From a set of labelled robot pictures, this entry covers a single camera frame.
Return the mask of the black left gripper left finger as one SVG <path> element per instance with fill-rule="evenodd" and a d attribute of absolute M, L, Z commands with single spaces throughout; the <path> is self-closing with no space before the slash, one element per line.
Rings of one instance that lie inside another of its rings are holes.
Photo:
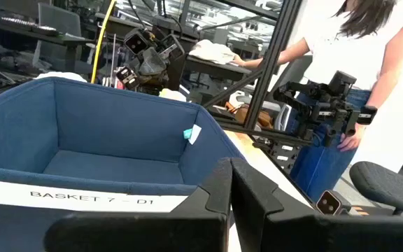
<path fill-rule="evenodd" d="M 227 252 L 232 161 L 169 213 L 74 213 L 53 223 L 45 252 Z"/>

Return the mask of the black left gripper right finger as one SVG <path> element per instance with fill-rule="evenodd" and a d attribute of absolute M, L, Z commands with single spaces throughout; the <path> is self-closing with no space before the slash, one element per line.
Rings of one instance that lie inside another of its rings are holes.
<path fill-rule="evenodd" d="M 246 161 L 231 165 L 242 252 L 403 252 L 403 217 L 324 215 Z"/>

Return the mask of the blue fabric basket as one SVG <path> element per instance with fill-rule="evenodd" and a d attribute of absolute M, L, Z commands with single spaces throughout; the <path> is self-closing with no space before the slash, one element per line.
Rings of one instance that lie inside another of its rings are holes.
<path fill-rule="evenodd" d="M 81 213 L 169 213 L 223 158 L 243 159 L 197 104 L 66 78 L 0 94 L 0 252 L 45 252 Z"/>

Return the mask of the white checked towel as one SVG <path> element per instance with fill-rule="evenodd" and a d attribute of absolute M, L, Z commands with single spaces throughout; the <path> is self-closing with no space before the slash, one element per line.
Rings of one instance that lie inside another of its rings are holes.
<path fill-rule="evenodd" d="M 73 81 L 80 81 L 86 83 L 87 81 L 80 75 L 72 72 L 60 72 L 60 71 L 50 71 L 48 73 L 41 73 L 35 79 L 41 79 L 41 78 L 49 78 L 49 77 L 54 77 L 54 78 L 66 78 L 69 80 Z"/>

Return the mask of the person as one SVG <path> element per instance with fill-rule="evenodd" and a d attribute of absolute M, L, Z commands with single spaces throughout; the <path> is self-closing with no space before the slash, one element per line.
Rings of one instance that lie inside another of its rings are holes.
<path fill-rule="evenodd" d="M 308 34 L 276 58 L 277 65 L 311 53 L 304 76 L 310 83 L 328 84 L 337 71 L 356 79 L 346 98 L 361 108 L 379 109 L 396 87 L 403 68 L 403 0 L 344 0 L 340 9 L 318 21 Z M 328 122 L 316 130 L 316 142 L 299 152 L 292 180 L 313 201 L 337 184 L 351 163 L 366 126 L 355 134 L 339 134 L 324 147 Z"/>

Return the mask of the black office chair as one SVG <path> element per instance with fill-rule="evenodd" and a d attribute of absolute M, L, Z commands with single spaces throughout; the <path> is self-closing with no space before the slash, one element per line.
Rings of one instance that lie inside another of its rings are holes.
<path fill-rule="evenodd" d="M 403 211 L 403 175 L 373 162 L 356 162 L 349 171 L 356 190 L 367 199 Z"/>

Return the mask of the dark work table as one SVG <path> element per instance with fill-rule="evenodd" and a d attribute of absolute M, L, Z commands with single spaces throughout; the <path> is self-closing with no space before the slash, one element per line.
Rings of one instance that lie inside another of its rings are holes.
<path fill-rule="evenodd" d="M 251 73 L 251 70 L 239 66 L 233 66 L 231 64 L 214 64 L 190 55 L 186 57 L 185 67 L 190 71 L 208 74 L 216 78 L 224 78 L 231 81 L 240 81 Z"/>

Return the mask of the crumpled white cloth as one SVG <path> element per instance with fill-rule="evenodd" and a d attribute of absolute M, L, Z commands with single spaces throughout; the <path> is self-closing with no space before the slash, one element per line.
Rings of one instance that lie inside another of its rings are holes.
<path fill-rule="evenodd" d="M 212 43 L 210 40 L 204 39 L 197 42 L 189 52 L 190 56 L 200 60 L 212 62 L 214 64 L 228 64 L 233 61 L 236 54 L 232 52 L 226 45 Z"/>

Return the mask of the black metal rig frame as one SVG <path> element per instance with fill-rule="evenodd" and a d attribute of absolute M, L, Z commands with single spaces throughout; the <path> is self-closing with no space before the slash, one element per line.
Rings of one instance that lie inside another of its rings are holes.
<path fill-rule="evenodd" d="M 248 135 L 255 135 L 259 137 L 266 137 L 284 144 L 293 144 L 295 146 L 310 145 L 309 140 L 302 140 L 294 136 L 290 136 L 288 133 L 278 131 L 275 129 L 262 129 L 262 131 L 256 131 L 255 126 L 263 106 L 265 97 L 267 96 L 267 89 L 269 87 L 271 77 L 275 70 L 278 69 L 277 60 L 280 52 L 285 49 L 288 43 L 288 39 L 292 33 L 292 28 L 297 19 L 297 15 L 303 0 L 284 0 L 281 12 L 276 26 L 274 28 L 267 53 L 263 59 L 261 66 L 253 71 L 248 77 L 233 84 L 231 87 L 222 91 L 210 101 L 203 104 L 204 108 L 208 108 L 214 104 L 217 104 L 220 100 L 232 95 L 237 90 L 243 88 L 251 81 L 256 80 L 257 86 L 252 96 L 248 112 L 243 123 L 227 120 L 224 118 L 216 117 L 215 120 L 224 129 L 233 132 L 244 133 Z"/>

